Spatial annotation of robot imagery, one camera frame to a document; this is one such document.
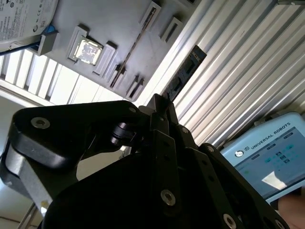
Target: blue cable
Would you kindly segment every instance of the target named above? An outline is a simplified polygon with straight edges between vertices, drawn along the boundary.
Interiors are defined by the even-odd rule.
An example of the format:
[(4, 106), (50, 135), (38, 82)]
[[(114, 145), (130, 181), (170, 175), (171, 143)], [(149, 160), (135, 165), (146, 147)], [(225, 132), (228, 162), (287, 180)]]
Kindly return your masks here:
[[(42, 32), (42, 34), (48, 34), (50, 32), (54, 32), (55, 31), (55, 27), (53, 25), (49, 25), (48, 27), (46, 27), (46, 29)], [(25, 46), (22, 46), (22, 47), (18, 47), (18, 48), (15, 48), (15, 49), (12, 49), (12, 50), (7, 50), (7, 51), (4, 51), (4, 52), (0, 52), (0, 56), (4, 56), (4, 55), (7, 55), (7, 54), (11, 54), (13, 52), (18, 52), (20, 50), (24, 50), (24, 49), (28, 49), (28, 48), (32, 48), (34, 46), (39, 46), (40, 44), (40, 41), (39, 42), (35, 42), (35, 43), (32, 43), (32, 44), (28, 44), (28, 45), (25, 45)]]

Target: screw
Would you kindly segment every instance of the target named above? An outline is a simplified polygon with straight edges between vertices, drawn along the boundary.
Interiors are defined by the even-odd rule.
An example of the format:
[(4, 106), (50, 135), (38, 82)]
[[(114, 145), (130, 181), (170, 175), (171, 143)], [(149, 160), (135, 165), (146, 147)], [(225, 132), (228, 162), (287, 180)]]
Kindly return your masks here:
[(182, 131), (185, 132), (186, 134), (189, 132), (185, 127), (182, 127)]
[(234, 219), (228, 214), (224, 214), (224, 222), (226, 223), (226, 225), (228, 225), (228, 227), (230, 229), (236, 229), (237, 228), (237, 225), (236, 225)]
[(134, 108), (132, 108), (132, 107), (129, 107), (129, 110), (130, 110), (131, 112), (136, 113), (136, 110), (135, 110)]
[(282, 225), (282, 223), (280, 221), (278, 221), (277, 219), (275, 220), (276, 224), (279, 226), (280, 229), (285, 229), (285, 227)]
[(176, 203), (176, 198), (170, 190), (163, 190), (161, 192), (161, 198), (165, 204), (168, 206), (174, 206)]
[(214, 152), (214, 149), (213, 149), (213, 147), (211, 147), (211, 146), (208, 146), (208, 150), (210, 151), (210, 152)]
[(33, 118), (30, 123), (37, 129), (47, 129), (50, 127), (50, 122), (47, 119), (41, 117)]

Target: label sticker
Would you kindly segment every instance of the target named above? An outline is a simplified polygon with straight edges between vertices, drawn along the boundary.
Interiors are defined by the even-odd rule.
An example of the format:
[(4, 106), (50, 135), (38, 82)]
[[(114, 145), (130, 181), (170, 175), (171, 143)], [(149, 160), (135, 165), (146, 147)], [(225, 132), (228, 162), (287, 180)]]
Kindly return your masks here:
[(57, 0), (0, 0), (0, 42), (41, 34)]

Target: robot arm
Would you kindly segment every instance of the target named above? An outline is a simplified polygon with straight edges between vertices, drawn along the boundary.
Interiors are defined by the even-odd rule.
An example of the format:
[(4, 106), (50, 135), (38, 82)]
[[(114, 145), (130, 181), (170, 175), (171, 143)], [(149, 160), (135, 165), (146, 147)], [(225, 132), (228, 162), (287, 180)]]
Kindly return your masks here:
[[(80, 160), (131, 153), (84, 180)], [(28, 108), (12, 120), (3, 182), (33, 199), (53, 228), (287, 229), (210, 144), (197, 146), (174, 105), (127, 101)]]

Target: touchscreen display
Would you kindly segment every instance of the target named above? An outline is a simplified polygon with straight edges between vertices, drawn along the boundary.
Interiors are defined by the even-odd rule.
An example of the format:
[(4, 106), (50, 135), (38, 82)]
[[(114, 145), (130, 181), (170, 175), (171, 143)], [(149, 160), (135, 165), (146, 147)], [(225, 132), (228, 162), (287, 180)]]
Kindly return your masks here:
[(305, 137), (291, 128), (235, 168), (264, 198), (305, 178)]

